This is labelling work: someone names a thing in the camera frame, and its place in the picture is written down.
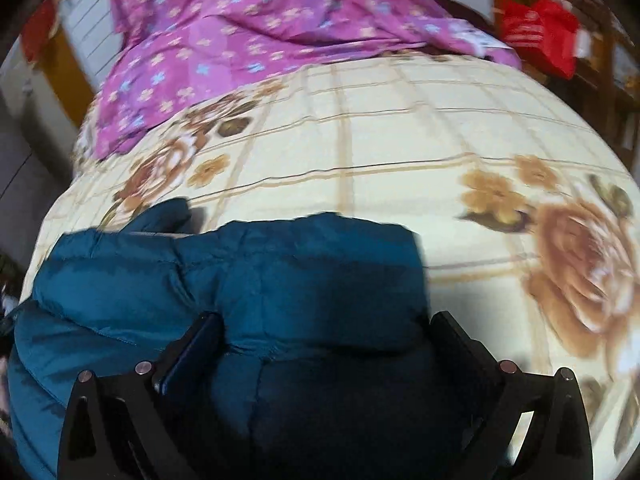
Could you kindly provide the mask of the wooden chair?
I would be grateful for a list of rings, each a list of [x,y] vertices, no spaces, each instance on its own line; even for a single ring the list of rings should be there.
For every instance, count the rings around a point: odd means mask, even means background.
[[[600,134],[628,169],[639,153],[639,76],[631,83],[615,81],[615,51],[621,48],[631,61],[639,61],[639,48],[614,25],[614,14],[598,0],[560,0],[580,21],[578,34],[589,39],[578,56],[576,72],[568,84],[570,104]]]

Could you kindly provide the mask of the teal puffer jacket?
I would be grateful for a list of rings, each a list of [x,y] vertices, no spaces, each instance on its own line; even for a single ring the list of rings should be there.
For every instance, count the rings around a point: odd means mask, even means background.
[[[62,236],[17,317],[9,360],[17,455],[51,479],[82,370],[129,372],[205,312],[224,352],[201,358],[186,436],[224,474],[410,474],[432,448],[423,264],[402,226],[315,214],[175,232],[183,200],[118,232]]]

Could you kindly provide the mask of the red shopping bag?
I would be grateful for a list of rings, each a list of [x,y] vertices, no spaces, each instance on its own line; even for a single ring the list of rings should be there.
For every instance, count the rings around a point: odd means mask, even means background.
[[[570,80],[576,70],[579,21],[556,0],[530,6],[502,0],[498,6],[500,39],[541,73]]]

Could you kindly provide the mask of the cream floral bed sheet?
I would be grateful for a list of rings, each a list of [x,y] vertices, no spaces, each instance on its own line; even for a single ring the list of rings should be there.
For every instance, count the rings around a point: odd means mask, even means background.
[[[639,189],[541,84],[463,56],[307,67],[182,110],[81,167],[37,238],[185,197],[213,230],[335,211],[420,236],[432,306],[499,358],[574,370],[594,474],[639,445]]]

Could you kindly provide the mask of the purple floral cloth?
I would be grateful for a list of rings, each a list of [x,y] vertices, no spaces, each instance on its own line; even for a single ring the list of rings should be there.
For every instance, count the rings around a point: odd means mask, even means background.
[[[180,110],[306,65],[432,47],[518,67],[435,0],[111,0],[122,48],[96,96],[95,159]]]

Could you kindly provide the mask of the grey cabinet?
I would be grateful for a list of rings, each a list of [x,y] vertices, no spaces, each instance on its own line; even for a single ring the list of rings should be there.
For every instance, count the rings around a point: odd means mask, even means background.
[[[1,251],[27,269],[41,223],[70,185],[72,125],[21,55],[1,66]]]

